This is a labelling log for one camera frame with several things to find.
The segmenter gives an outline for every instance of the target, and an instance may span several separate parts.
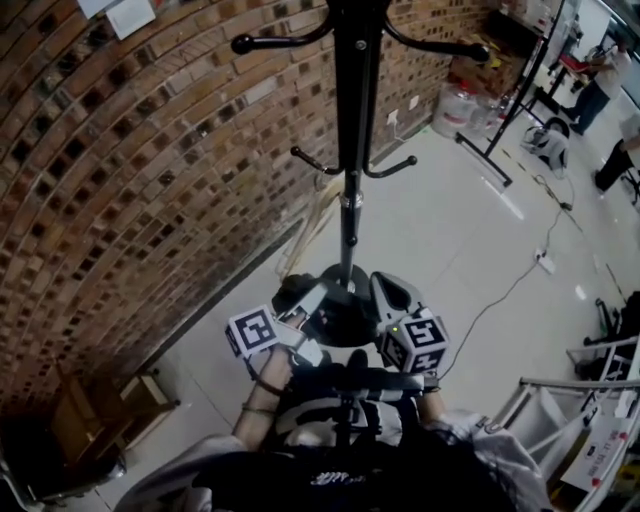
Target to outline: curved brick wall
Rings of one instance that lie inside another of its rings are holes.
[[[391,14],[414,37],[453,41],[486,5],[403,0]],[[119,42],[75,0],[3,2],[3,413],[51,399],[54,356],[79,373],[134,370],[312,193],[288,150],[335,160],[333,38],[243,57],[229,40],[307,31],[324,9],[194,0]],[[383,45],[378,149],[389,111],[404,129],[424,122],[449,63]]]

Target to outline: floor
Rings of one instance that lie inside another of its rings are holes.
[[[569,106],[574,101],[568,87],[556,99]],[[454,349],[474,317],[533,264],[534,251],[545,243],[557,205],[532,177],[544,176],[565,201],[572,195],[570,182],[575,189],[572,213],[584,232],[562,215],[549,249],[555,274],[537,267],[477,323],[442,383],[450,407],[491,415],[521,376],[571,377],[564,350],[598,334],[594,300],[622,304],[607,264],[625,295],[640,289],[640,216],[621,184],[600,197],[590,177],[620,138],[618,123],[628,112],[624,98],[612,102],[585,137],[571,138],[570,181],[558,181],[519,147],[531,126],[525,115],[494,151],[495,161],[514,180],[504,193],[491,185],[495,180],[484,164],[429,128],[380,167],[410,154],[418,157],[418,165],[385,180],[364,181],[358,265],[416,285],[442,316]],[[336,263],[338,234],[334,215],[305,252],[299,270],[318,273]],[[162,357],[160,384],[182,405],[128,454],[127,475],[71,500],[70,510],[110,510],[131,485],[200,438],[230,432],[251,383],[242,363],[232,357],[224,326],[229,316],[270,303],[279,284],[279,256],[253,272]]]

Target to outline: power strip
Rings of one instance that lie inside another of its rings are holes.
[[[547,274],[554,274],[554,272],[556,271],[556,264],[551,260],[546,251],[543,251],[542,249],[536,249],[534,258],[538,262],[538,265],[540,265],[545,270],[545,272],[547,272]]]

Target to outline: cardboard box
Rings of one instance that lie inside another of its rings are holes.
[[[479,94],[499,99],[513,91],[526,59],[511,54],[501,43],[485,34],[464,36],[463,44],[480,43],[489,48],[489,60],[476,62],[468,57],[454,57],[449,70],[449,80],[466,80]]]

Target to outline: white wall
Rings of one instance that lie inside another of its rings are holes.
[[[602,41],[611,14],[598,0],[582,0],[578,14],[584,36],[580,46],[573,53],[578,59],[582,59],[591,48]]]

